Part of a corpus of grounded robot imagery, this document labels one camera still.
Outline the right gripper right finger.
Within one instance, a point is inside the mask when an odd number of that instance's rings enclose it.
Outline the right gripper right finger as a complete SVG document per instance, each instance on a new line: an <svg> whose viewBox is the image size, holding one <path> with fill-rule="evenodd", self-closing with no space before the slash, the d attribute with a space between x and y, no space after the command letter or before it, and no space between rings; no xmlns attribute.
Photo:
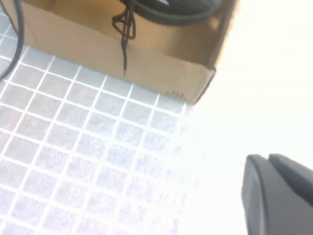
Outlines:
<svg viewBox="0 0 313 235"><path fill-rule="evenodd" d="M269 185L270 235L313 233L313 171L281 154L268 157L274 169Z"/></svg>

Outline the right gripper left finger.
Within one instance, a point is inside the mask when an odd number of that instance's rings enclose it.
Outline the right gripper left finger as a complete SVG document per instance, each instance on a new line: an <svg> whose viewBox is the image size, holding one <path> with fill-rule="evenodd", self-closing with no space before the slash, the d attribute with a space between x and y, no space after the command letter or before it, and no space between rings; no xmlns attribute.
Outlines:
<svg viewBox="0 0 313 235"><path fill-rule="evenodd" d="M241 198L249 235L269 235L268 190L273 176L268 158L257 154L247 156Z"/></svg>

